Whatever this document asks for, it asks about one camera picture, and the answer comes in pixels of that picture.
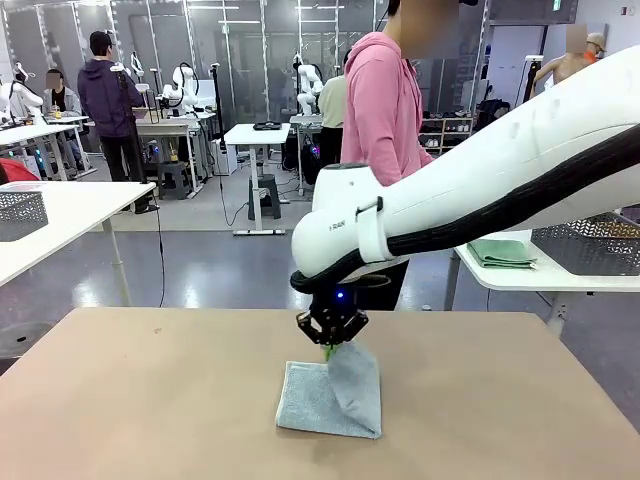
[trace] purple jacket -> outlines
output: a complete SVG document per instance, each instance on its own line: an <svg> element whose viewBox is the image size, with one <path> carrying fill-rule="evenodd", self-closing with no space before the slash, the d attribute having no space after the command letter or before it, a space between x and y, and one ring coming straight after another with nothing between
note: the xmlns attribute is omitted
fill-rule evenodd
<svg viewBox="0 0 640 480"><path fill-rule="evenodd" d="M126 137L129 126L118 79L108 60L89 60L78 72L78 95L84 112L96 124L100 137ZM127 75L129 99L132 107L144 105L142 95Z"/></svg>

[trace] stool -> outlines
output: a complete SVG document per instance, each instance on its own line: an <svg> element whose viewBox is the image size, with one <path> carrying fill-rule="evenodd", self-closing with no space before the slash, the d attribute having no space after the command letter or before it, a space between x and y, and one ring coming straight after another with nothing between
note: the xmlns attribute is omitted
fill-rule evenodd
<svg viewBox="0 0 640 480"><path fill-rule="evenodd" d="M269 190L269 195L271 196L271 205L262 205L262 200L260 200L262 216L264 217L265 215L269 215L275 219L280 218L282 215L280 214L280 197L278 196L276 177L273 175L263 175L258 178L258 188L267 188ZM249 178L249 220L256 219L255 212L253 211L252 191L253 180Z"/></svg>
<svg viewBox="0 0 640 480"><path fill-rule="evenodd" d="M47 323L22 323L0 330L0 375L51 330Z"/></svg>
<svg viewBox="0 0 640 480"><path fill-rule="evenodd" d="M173 178L175 186L166 187L166 175ZM173 195L178 200L184 200L189 195L189 178L187 167L182 162L162 162L158 164L158 197L162 199L165 193Z"/></svg>

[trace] gray towel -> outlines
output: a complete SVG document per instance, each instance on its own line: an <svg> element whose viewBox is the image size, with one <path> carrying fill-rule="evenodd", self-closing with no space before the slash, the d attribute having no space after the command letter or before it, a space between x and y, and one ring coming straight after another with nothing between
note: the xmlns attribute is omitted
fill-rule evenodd
<svg viewBox="0 0 640 480"><path fill-rule="evenodd" d="M380 372L375 358L363 347L345 343L327 365L287 362L276 425L380 438Z"/></svg>

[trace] folded cloth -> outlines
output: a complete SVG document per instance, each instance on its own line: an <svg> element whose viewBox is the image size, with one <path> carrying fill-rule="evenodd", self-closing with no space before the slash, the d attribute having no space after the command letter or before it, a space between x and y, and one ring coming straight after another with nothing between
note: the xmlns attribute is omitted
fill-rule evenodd
<svg viewBox="0 0 640 480"><path fill-rule="evenodd" d="M467 245L484 268L534 268L535 258L517 240L474 240Z"/></svg>
<svg viewBox="0 0 640 480"><path fill-rule="evenodd" d="M326 365L287 362L276 425L380 438L380 371L375 358L363 347L345 343Z"/></svg>

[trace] hood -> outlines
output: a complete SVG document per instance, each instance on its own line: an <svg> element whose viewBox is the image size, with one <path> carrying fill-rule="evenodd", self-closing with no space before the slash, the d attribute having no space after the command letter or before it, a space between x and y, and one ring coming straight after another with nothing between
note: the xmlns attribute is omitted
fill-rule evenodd
<svg viewBox="0 0 640 480"><path fill-rule="evenodd" d="M82 70L87 74L87 77L94 79L102 77L103 72L109 72L113 65L115 64L110 60L96 60L94 58L85 63Z"/></svg>
<svg viewBox="0 0 640 480"><path fill-rule="evenodd" d="M396 42L391 40L382 32L369 33L358 40L351 49L351 53L349 53L349 60L347 61L347 66L345 68L347 74L349 73L349 70L351 69L351 66L353 65L356 57L360 55L364 50L373 45L387 47L393 50L398 55L398 59L402 59L400 46Z"/></svg>

